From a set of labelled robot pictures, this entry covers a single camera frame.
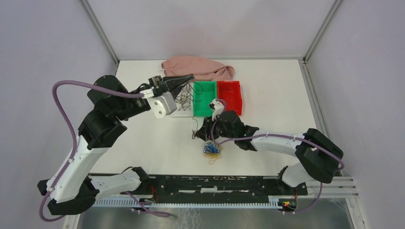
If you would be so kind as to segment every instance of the pink towel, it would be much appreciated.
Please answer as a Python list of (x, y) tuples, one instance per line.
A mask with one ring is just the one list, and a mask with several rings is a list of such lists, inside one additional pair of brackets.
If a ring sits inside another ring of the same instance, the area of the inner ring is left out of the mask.
[(177, 55), (162, 63), (166, 76), (194, 74), (198, 81), (232, 80), (235, 69), (222, 63), (199, 57)]

